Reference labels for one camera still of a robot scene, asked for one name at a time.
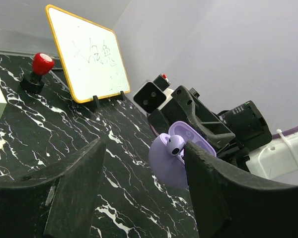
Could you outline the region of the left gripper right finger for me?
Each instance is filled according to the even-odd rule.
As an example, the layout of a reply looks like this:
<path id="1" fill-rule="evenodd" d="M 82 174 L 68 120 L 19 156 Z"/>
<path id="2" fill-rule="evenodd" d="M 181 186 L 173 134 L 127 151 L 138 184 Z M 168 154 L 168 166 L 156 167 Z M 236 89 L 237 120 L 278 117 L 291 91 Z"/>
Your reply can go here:
<path id="1" fill-rule="evenodd" d="M 184 161 L 200 237 L 298 238 L 298 186 L 255 176 L 192 142 Z"/>

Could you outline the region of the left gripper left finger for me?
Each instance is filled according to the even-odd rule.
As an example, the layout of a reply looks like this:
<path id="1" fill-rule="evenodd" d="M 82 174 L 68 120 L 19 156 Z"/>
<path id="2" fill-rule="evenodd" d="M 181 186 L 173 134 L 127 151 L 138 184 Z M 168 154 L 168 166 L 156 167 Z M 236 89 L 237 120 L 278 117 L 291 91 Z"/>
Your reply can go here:
<path id="1" fill-rule="evenodd" d="M 0 182 L 0 238 L 87 238 L 105 160 L 95 139 L 68 158 Z"/>

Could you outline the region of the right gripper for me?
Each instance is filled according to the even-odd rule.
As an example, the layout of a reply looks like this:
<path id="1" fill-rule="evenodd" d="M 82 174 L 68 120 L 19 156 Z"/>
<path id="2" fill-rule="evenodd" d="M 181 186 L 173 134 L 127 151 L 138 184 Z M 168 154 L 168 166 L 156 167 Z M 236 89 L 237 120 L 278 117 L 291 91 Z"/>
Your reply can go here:
<path id="1" fill-rule="evenodd" d="M 174 90 L 162 109 L 148 115 L 148 122 L 157 133 L 166 133 L 177 121 L 195 129 L 215 149 L 218 158 L 230 156 L 230 143 L 235 134 L 183 85 Z"/>

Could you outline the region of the purple earbud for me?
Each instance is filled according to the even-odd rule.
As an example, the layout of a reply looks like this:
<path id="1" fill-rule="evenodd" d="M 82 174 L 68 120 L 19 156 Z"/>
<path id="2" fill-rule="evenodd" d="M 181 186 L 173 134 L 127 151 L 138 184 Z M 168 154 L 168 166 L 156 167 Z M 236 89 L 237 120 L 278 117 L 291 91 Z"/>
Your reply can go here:
<path id="1" fill-rule="evenodd" d="M 185 140 L 180 135 L 173 135 L 167 141 L 166 149 L 169 154 L 176 156 L 184 149 Z"/>

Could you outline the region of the purple earbud case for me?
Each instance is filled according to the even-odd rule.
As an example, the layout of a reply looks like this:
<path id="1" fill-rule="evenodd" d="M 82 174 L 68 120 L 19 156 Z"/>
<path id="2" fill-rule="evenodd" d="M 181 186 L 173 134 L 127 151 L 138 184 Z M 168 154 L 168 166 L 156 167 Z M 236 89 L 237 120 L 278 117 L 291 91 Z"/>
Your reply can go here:
<path id="1" fill-rule="evenodd" d="M 169 154 L 166 149 L 167 141 L 173 135 L 180 135 L 185 143 L 191 141 L 213 156 L 217 154 L 215 149 L 196 130 L 183 121 L 173 123 L 168 133 L 161 133 L 153 141 L 149 149 L 148 161 L 154 176 L 167 186 L 187 189 L 184 149 L 176 156 Z"/>

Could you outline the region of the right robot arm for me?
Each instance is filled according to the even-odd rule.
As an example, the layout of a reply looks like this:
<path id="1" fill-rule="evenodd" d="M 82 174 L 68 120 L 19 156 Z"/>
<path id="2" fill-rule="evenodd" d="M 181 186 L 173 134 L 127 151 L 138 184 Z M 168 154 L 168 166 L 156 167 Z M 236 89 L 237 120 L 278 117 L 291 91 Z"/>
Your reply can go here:
<path id="1" fill-rule="evenodd" d="M 223 159 L 266 179 L 298 171 L 298 126 L 272 134 L 252 101 L 218 114 L 209 110 L 191 88 L 166 89 L 167 98 L 148 114 L 156 134 L 201 136 Z"/>

